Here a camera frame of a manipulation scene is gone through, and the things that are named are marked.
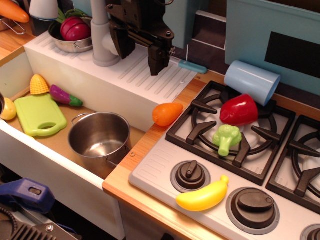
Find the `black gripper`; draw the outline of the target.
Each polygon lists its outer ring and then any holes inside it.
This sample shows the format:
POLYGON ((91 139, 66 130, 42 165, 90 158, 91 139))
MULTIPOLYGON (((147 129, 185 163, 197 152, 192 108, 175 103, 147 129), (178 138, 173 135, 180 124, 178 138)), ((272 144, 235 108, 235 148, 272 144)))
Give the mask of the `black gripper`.
POLYGON ((175 37, 165 24, 166 7, 172 0, 107 0, 105 10, 110 16, 110 32, 122 59, 139 43, 148 48, 151 76, 167 68, 175 37))

